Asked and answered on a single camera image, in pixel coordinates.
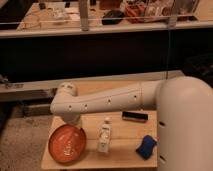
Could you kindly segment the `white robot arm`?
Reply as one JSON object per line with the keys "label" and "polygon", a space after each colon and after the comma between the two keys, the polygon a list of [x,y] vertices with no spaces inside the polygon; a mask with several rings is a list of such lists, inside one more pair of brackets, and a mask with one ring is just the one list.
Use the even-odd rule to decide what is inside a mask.
{"label": "white robot arm", "polygon": [[64,82],[50,106],[64,120],[140,109],[157,112],[158,137],[146,136],[137,151],[145,158],[155,151],[158,171],[213,171],[213,88],[198,78],[139,82],[83,96]]}

